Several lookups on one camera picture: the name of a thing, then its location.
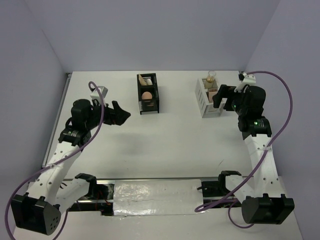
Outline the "gold liquid foundation bottle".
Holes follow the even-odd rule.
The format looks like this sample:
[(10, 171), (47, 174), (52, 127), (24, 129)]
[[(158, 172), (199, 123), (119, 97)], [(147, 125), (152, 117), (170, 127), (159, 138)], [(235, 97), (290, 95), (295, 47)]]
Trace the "gold liquid foundation bottle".
[(215, 80), (216, 72), (214, 70), (209, 70), (206, 78), (207, 83), (213, 83)]

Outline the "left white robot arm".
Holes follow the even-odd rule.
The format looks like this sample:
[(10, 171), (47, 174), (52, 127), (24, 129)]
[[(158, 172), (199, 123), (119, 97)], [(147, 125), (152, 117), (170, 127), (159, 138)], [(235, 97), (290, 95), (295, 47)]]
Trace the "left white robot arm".
[(102, 124), (121, 126), (131, 116), (117, 101), (112, 107), (98, 100), (79, 99), (73, 103), (71, 117), (60, 133), (52, 158), (25, 194), (15, 194), (10, 203), (18, 228), (51, 235), (61, 216), (81, 197), (93, 199), (98, 194), (95, 176), (79, 173), (70, 183), (63, 181), (84, 147), (93, 140), (91, 131)]

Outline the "white gold egg bottle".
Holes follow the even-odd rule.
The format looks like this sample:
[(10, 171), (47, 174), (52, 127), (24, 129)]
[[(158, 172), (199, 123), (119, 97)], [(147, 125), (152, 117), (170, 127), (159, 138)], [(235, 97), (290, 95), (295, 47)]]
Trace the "white gold egg bottle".
[(143, 82), (144, 82), (145, 86), (152, 86), (153, 85), (153, 82), (150, 78), (144, 78)]

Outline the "beige gold cosmetic tube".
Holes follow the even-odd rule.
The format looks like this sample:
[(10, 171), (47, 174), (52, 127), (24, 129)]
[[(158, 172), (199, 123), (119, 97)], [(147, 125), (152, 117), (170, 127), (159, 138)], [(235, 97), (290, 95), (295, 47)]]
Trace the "beige gold cosmetic tube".
[(142, 86), (151, 86), (153, 85), (152, 78), (147, 76), (143, 77), (141, 74), (138, 75), (138, 80)]

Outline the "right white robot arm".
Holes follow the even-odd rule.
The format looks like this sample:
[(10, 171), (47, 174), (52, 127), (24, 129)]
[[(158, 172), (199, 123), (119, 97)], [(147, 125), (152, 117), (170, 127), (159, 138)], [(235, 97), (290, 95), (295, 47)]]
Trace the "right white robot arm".
[(238, 90), (235, 86), (221, 85), (213, 96), (213, 105), (218, 107), (225, 99), (226, 111), (238, 115), (238, 128), (242, 134), (254, 173), (249, 174), (254, 186), (235, 171), (223, 172), (217, 184), (218, 192), (231, 193), (241, 204), (245, 223), (280, 225), (295, 208), (292, 198), (286, 197), (279, 182), (272, 149), (270, 122), (263, 116), (266, 92), (254, 85), (245, 85)]

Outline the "pink palette case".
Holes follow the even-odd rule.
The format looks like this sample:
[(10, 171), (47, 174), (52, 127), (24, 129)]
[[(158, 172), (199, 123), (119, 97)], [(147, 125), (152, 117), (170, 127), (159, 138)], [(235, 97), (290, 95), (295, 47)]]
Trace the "pink palette case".
[(217, 94), (217, 92), (218, 92), (217, 88), (209, 88), (207, 90), (207, 97), (208, 97), (209, 103), (213, 103), (214, 102), (213, 97)]

